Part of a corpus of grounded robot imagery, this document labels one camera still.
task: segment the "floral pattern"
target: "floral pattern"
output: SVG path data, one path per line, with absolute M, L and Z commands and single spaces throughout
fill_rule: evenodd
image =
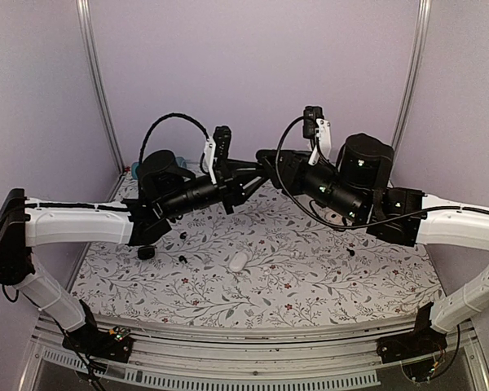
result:
M 117 200 L 136 195 L 127 174 Z M 232 215 L 213 205 L 172 227 L 148 261 L 137 248 L 92 244 L 73 295 L 115 317 L 248 328 L 384 319 L 443 295 L 423 247 L 331 231 L 270 183 Z M 238 273 L 228 267 L 236 252 L 249 257 Z

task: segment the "white object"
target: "white object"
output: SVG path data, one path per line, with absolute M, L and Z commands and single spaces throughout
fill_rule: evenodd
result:
M 242 271 L 245 268 L 246 262 L 248 262 L 248 255 L 246 253 L 239 251 L 230 260 L 228 267 L 230 268 L 231 271 L 233 271 L 234 273 L 237 273 L 237 272 Z
M 215 160 L 215 141 L 212 136 L 209 136 L 206 139 L 205 149 L 203 150 L 205 153 L 204 162 L 206 164 L 206 168 L 209 171 L 210 179 L 212 180 L 212 184 L 216 185 L 218 181 L 215 178 L 214 173 L 214 160 Z
M 40 311 L 46 311 L 56 319 L 60 326 L 68 332 L 73 332 L 85 324 L 85 312 L 80 302 L 70 295 L 44 269 L 34 254 L 31 254 L 34 274 L 25 277 L 24 281 L 13 285 L 33 303 Z
M 318 119 L 317 125 L 319 126 L 315 131 L 316 142 L 320 145 L 320 150 L 323 156 L 328 159 L 329 154 L 332 151 L 332 132 L 330 130 L 329 121 Z M 310 159 L 308 160 L 309 165 L 316 165 L 319 161 L 319 151 L 317 145 L 314 146 L 311 153 Z
M 421 222 L 416 242 L 421 244 L 454 244 L 489 251 L 489 215 L 464 210 L 489 208 L 443 200 L 427 195 L 422 208 L 456 206 L 459 209 L 428 212 Z M 489 306 L 489 265 L 475 279 L 442 300 L 435 301 L 430 312 L 431 328 L 447 333 L 458 323 Z
M 29 199 L 29 204 L 50 203 Z M 126 208 L 121 202 L 95 204 Z M 25 240 L 29 247 L 61 242 L 109 242 L 126 244 L 132 235 L 133 223 L 129 212 L 112 212 L 86 208 L 26 209 L 30 220 L 25 225 Z

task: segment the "white oval object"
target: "white oval object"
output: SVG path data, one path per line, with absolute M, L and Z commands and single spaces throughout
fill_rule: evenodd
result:
M 231 271 L 237 273 L 238 271 L 242 271 L 245 268 L 246 262 L 248 262 L 248 255 L 246 255 L 246 253 L 238 252 L 230 260 L 230 264 L 228 265 L 228 267 Z

